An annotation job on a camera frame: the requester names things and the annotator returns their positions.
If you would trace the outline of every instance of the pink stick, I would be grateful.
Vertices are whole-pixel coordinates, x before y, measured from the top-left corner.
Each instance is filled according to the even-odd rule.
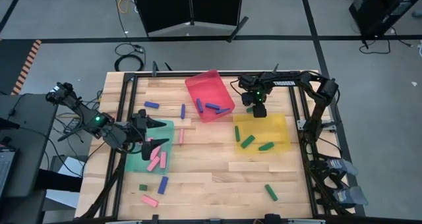
[[[149,172],[151,172],[154,169],[154,167],[158,164],[159,161],[160,161],[160,158],[159,157],[155,157],[151,161],[151,163],[149,164],[149,166],[146,168],[146,170],[149,171]]]
[[[185,133],[185,129],[180,128],[180,135],[179,135],[179,143],[183,144],[183,135]]]
[[[158,146],[154,150],[152,150],[150,161],[152,161],[158,155],[160,148],[161,148],[161,146]]]
[[[152,198],[148,197],[147,195],[144,195],[140,201],[146,203],[146,204],[150,204],[151,206],[153,206],[154,208],[156,208],[158,206],[158,201],[153,200]]]
[[[166,168],[167,152],[161,152],[160,168]]]

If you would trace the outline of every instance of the orange striped tape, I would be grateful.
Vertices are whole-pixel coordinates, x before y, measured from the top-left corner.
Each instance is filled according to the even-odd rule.
[[[31,69],[32,63],[34,62],[35,56],[37,55],[40,46],[41,40],[36,40],[32,44],[31,51],[29,52],[25,60],[24,66],[22,67],[18,80],[16,81],[16,84],[12,90],[12,95],[17,95],[22,90],[22,87],[24,86],[25,80],[28,77],[29,70]]]

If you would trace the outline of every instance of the gray floor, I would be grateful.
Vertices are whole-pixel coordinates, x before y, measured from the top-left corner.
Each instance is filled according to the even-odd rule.
[[[2,4],[11,0],[0,0]],[[357,35],[348,7],[351,0],[309,0],[320,35]],[[408,12],[396,24],[399,34],[422,34],[422,20]],[[242,15],[250,18],[244,35],[310,35],[301,0],[243,0]],[[138,15],[131,9],[122,16],[129,36],[145,36]],[[186,26],[163,36],[223,35],[229,30]],[[114,0],[20,0],[0,38],[100,38],[123,37]],[[409,41],[413,45],[418,41]],[[116,43],[43,44],[22,93],[46,93],[56,82],[71,82],[80,96],[94,98],[113,71]],[[312,42],[234,41],[140,43],[146,48],[147,70],[152,61],[174,70],[319,69]],[[351,156],[359,169],[358,183],[369,201],[368,216],[422,219],[419,184],[422,161],[418,136],[422,105],[422,58],[416,47],[392,42],[389,55],[363,55],[361,42],[321,42],[329,73],[342,91],[342,114]],[[371,50],[386,50],[377,42]],[[135,61],[122,62],[133,70]],[[85,143],[71,138],[80,155],[88,153]],[[58,135],[52,132],[53,140]],[[66,142],[59,153],[73,155]],[[52,147],[47,148],[50,157]],[[62,218],[49,215],[49,220]]]

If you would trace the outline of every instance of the wooden table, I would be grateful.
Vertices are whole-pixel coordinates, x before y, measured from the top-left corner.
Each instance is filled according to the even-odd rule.
[[[115,115],[123,83],[123,72],[109,72],[104,84],[100,111]],[[245,113],[240,96],[230,88],[235,77],[223,77],[236,108],[233,114]],[[303,117],[299,92],[298,107]],[[128,89],[123,118],[127,118],[130,89]],[[268,96],[269,113],[286,115],[292,150],[282,154],[240,155],[235,153],[233,115],[226,115],[211,123],[201,123],[195,106],[185,87],[185,78],[141,78],[138,81],[134,111],[143,109],[144,101],[160,104],[159,109],[146,108],[153,119],[172,120],[175,137],[171,155],[169,182],[164,195],[157,194],[161,175],[125,173],[119,219],[255,219],[265,213],[278,213],[283,218],[312,217],[308,190],[297,139],[295,120],[287,88],[274,88]],[[309,110],[315,105],[307,98]],[[180,119],[181,104],[186,104],[185,119]],[[330,119],[328,110],[323,119]],[[184,143],[178,144],[179,131],[185,129]],[[336,135],[323,131],[321,138],[337,144]],[[92,142],[90,152],[102,140]],[[338,150],[319,140],[318,151],[339,156]],[[110,147],[102,146],[88,161],[75,216],[82,215],[104,186]],[[138,190],[147,184],[148,191]],[[270,184],[278,195],[272,201],[264,185]],[[143,194],[159,201],[152,208],[140,201]],[[111,214],[113,200],[109,200],[107,214]]]

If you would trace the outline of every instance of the blue stick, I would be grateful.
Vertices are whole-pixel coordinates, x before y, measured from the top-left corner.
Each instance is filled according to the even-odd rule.
[[[203,113],[204,112],[204,109],[202,108],[202,105],[200,104],[200,99],[199,98],[196,99],[196,105],[198,106],[199,113]]]
[[[153,102],[145,101],[144,106],[145,107],[151,107],[151,108],[158,109],[159,106],[160,106],[160,104],[159,103],[153,103]]]
[[[227,108],[227,109],[219,109],[219,110],[216,111],[216,114],[218,115],[219,113],[223,113],[223,112],[226,112],[226,111],[229,111],[229,110],[230,110],[230,108]]]
[[[186,105],[185,104],[182,104],[182,112],[180,114],[180,117],[182,119],[185,119],[185,108],[186,108]]]
[[[210,108],[210,109],[220,109],[219,105],[214,105],[214,104],[211,104],[211,103],[206,103],[205,107]]]
[[[169,180],[169,177],[163,177],[161,179],[160,187],[158,188],[158,194],[164,194],[164,191],[166,190],[167,181]]]

